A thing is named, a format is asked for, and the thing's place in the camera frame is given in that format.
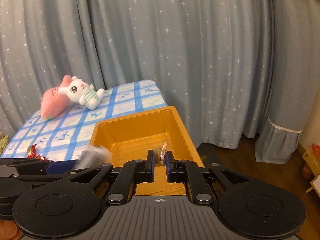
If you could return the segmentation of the person's left hand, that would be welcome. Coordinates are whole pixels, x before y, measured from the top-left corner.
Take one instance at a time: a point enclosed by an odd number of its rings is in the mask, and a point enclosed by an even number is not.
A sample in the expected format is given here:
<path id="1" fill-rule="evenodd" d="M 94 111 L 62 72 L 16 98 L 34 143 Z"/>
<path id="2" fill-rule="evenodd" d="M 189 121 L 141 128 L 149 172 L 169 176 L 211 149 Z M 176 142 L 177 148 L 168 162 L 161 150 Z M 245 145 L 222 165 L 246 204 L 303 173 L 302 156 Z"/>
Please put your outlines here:
<path id="1" fill-rule="evenodd" d="M 16 224 L 11 220 L 0 220 L 0 240 L 18 240 L 22 237 Z"/>

